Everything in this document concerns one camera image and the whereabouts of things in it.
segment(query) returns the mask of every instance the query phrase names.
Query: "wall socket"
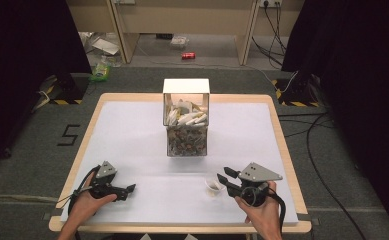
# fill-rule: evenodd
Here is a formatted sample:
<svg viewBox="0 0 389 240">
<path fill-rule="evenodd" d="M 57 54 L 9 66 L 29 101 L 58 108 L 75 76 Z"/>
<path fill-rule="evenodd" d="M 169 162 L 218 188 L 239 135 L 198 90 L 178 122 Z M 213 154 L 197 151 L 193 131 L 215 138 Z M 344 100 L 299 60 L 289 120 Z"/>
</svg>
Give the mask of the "wall socket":
<svg viewBox="0 0 389 240">
<path fill-rule="evenodd" d="M 265 7 L 265 1 L 266 0 L 260 0 L 260 7 Z M 278 3 L 279 3 L 279 7 L 281 7 L 282 5 L 282 0 L 267 0 L 268 1 L 268 8 L 276 8 L 278 7 Z"/>
</svg>

